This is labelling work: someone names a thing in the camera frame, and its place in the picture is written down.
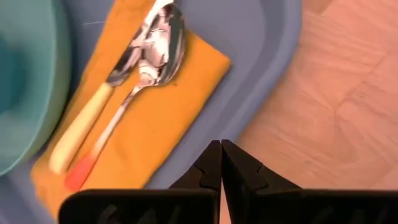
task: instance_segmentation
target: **teal plate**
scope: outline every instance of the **teal plate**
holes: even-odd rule
[[[0,175],[32,157],[58,123],[70,41],[58,0],[0,0]]]

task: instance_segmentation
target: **wooden floor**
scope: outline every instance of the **wooden floor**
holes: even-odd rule
[[[289,71],[238,144],[304,188],[398,189],[398,1],[303,5]]]

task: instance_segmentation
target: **napkin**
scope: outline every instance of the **napkin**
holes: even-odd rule
[[[49,171],[51,152],[73,119],[105,81],[154,0],[116,0],[80,85],[44,154],[34,164],[31,179],[38,199],[57,217],[61,203],[73,192],[65,175]],[[167,85],[146,88],[130,104],[108,140],[84,189],[138,189],[166,160],[229,69],[229,59],[187,31],[185,58]],[[137,67],[113,95],[84,141],[72,166],[94,145],[126,95],[137,83]]]

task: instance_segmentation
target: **blue tray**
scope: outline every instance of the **blue tray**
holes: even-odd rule
[[[236,139],[283,75],[301,30],[301,0],[179,0],[189,29],[233,62],[147,188],[167,188],[212,139]],[[76,87],[113,0],[63,0],[73,34]],[[0,179],[0,224],[53,223],[35,199],[33,161]]]

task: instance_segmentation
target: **black plastic piece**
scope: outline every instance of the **black plastic piece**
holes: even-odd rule
[[[89,190],[64,201],[59,223],[218,223],[221,177],[232,224],[398,223],[398,192],[305,190],[231,141],[212,141],[170,189]]]

